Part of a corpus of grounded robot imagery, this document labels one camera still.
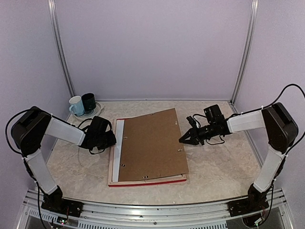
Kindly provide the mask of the red sunset photo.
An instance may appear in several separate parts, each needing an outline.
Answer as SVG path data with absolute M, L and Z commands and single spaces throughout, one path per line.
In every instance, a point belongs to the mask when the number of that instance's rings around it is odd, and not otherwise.
M 115 145 L 114 154 L 113 154 L 112 182 L 119 181 L 124 122 L 125 122 L 124 119 L 116 120 L 115 136 L 116 136 L 117 143 Z

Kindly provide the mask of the brown backing board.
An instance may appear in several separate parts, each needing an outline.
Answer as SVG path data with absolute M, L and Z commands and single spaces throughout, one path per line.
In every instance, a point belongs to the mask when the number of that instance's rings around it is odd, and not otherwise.
M 189 172 L 174 108 L 124 119 L 120 182 L 183 175 Z

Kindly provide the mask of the red wooden picture frame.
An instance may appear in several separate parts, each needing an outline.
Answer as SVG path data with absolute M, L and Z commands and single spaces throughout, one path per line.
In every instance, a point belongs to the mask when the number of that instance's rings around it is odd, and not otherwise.
M 187 180 L 186 174 L 175 175 L 171 177 L 155 178 L 155 179 L 145 179 L 141 181 L 116 181 L 118 173 L 114 166 L 115 161 L 115 151 L 122 146 L 122 134 L 118 138 L 118 143 L 112 146 L 110 149 L 110 159 L 109 159 L 109 172 L 108 172 L 108 186 L 109 187 L 143 187 L 143 186 L 156 186 L 163 184 L 174 184 L 185 182 Z

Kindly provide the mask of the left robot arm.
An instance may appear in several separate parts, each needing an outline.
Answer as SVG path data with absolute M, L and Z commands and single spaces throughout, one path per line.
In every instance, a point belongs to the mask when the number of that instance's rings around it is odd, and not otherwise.
M 33 106 L 17 114 L 20 118 L 5 134 L 10 134 L 30 176 L 38 183 L 45 202 L 56 212 L 62 212 L 67 202 L 62 191 L 51 176 L 41 152 L 41 144 L 46 135 L 87 149 L 94 148 L 101 153 L 116 144 L 116 137 L 109 120 L 99 116 L 91 119 L 88 126 L 76 127 L 54 115 Z

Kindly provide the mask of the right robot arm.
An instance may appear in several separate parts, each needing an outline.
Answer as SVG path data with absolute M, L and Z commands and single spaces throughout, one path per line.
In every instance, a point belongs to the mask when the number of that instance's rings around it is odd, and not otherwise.
M 249 212 L 255 211 L 263 202 L 258 193 L 270 189 L 280 172 L 280 166 L 284 163 L 288 150 L 292 148 L 299 133 L 296 122 L 280 102 L 229 118 L 225 118 L 219 105 L 215 104 L 204 109 L 204 116 L 208 124 L 203 127 L 199 127 L 192 116 L 187 117 L 191 128 L 179 139 L 180 143 L 204 145 L 215 136 L 260 128 L 266 130 L 268 153 L 258 177 L 251 185 L 254 193 L 244 200 L 244 208 Z

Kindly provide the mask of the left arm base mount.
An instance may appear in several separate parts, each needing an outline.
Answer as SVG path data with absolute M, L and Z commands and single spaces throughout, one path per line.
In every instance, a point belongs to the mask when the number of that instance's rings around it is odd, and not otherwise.
M 45 210 L 66 215 L 68 217 L 79 218 L 82 212 L 83 203 L 61 197 L 44 195 L 41 207 Z

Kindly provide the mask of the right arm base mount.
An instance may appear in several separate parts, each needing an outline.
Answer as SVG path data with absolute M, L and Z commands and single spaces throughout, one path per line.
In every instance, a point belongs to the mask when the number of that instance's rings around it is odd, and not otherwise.
M 240 216 L 268 208 L 267 193 L 268 190 L 261 193 L 253 186 L 250 186 L 246 198 L 228 202 L 230 216 Z

